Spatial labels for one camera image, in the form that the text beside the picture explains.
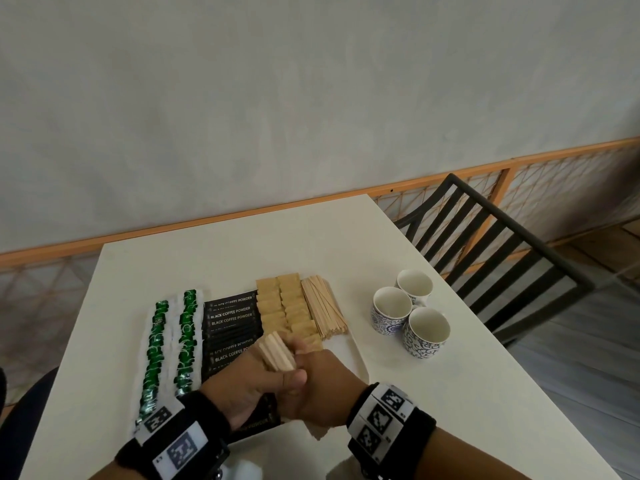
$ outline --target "blue and white patterned cup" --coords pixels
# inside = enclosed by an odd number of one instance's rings
[[[409,295],[414,305],[426,306],[433,291],[433,281],[419,269],[403,269],[396,278],[396,287]]]
[[[449,322],[439,311],[422,306],[404,324],[403,345],[409,354],[428,358],[442,348],[451,334]]]
[[[380,288],[373,295],[371,324],[382,335],[393,335],[411,313],[413,304],[407,293],[393,286]]]

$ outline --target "forearm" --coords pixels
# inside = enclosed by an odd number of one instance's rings
[[[112,461],[89,480],[145,480],[145,478],[137,471],[122,468],[115,461]]]
[[[440,428],[431,435],[415,480],[527,480],[527,477]]]

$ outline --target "right hand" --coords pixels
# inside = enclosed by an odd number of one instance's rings
[[[325,428],[342,426],[367,384],[329,350],[296,355],[307,371],[302,389],[278,396],[278,410],[288,419],[301,419]]]

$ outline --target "metal chair frame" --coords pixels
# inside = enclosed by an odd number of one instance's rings
[[[462,230],[459,237],[450,245],[449,249],[444,252],[443,256],[433,266],[435,270],[442,273],[444,268],[455,258],[460,250],[468,243],[468,241],[474,236],[476,231],[480,229],[482,224],[489,217],[494,217],[495,222],[484,235],[476,242],[476,244],[468,251],[466,255],[458,261],[453,267],[445,281],[449,286],[453,284],[468,270],[469,266],[475,263],[484,250],[500,235],[505,229],[512,231],[505,243],[503,243],[498,250],[496,250],[489,259],[474,273],[469,280],[464,283],[460,289],[456,292],[460,298],[466,298],[471,291],[480,284],[489,274],[494,271],[500,263],[505,261],[507,257],[514,252],[521,243],[526,242],[530,245],[531,250],[524,255],[510,270],[508,270],[503,276],[495,282],[489,290],[476,299],[470,308],[473,313],[478,314],[485,309],[491,302],[493,302],[498,296],[501,295],[509,286],[511,286],[517,279],[519,279],[524,273],[526,273],[533,265],[538,263],[543,258],[548,260],[553,266],[543,273],[537,280],[525,288],[515,298],[503,306],[498,312],[496,312],[487,322],[486,327],[498,338],[505,346],[511,345],[517,340],[521,339],[527,332],[540,324],[546,322],[562,310],[576,303],[581,298],[585,297],[588,293],[595,289],[594,283],[587,278],[586,275],[571,266],[564,258],[558,255],[539,238],[534,236],[523,226],[518,224],[515,220],[509,217],[505,212],[500,210],[494,204],[489,202],[485,197],[476,192],[466,182],[460,180],[459,177],[450,173],[440,184],[427,201],[423,202],[420,207],[407,214],[405,217],[398,219],[395,224],[399,229],[403,229],[409,226],[406,232],[406,238],[413,242],[418,227],[420,226],[425,214],[432,209],[441,199],[443,199],[448,190],[454,186],[455,190],[450,195],[448,201],[442,206],[437,213],[434,220],[431,222],[425,233],[421,236],[420,240],[416,244],[416,248],[423,252],[424,248],[429,243],[429,240],[434,236],[439,227],[443,224],[445,218],[451,213],[455,205],[460,201],[463,195],[467,195],[467,201],[460,206],[460,209],[455,213],[450,222],[444,227],[438,238],[430,246],[428,246],[424,257],[427,261],[433,259],[437,252],[443,247],[447,240],[451,237],[455,229],[462,224],[462,221],[469,215],[469,213],[475,208],[476,205],[480,206],[480,210],[477,215],[469,222],[469,224]],[[555,298],[548,304],[540,307],[539,310],[534,311],[522,320],[496,331],[503,324],[505,324],[515,314],[519,313],[524,307],[528,306],[542,293],[549,290],[553,285],[560,281],[565,276],[569,277],[575,284],[575,287],[565,292],[558,298]]]

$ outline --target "bundle of wooden stir sticks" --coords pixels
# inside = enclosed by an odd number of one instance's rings
[[[323,340],[333,335],[347,333],[347,323],[333,299],[331,290],[322,276],[316,274],[302,280],[302,290]]]

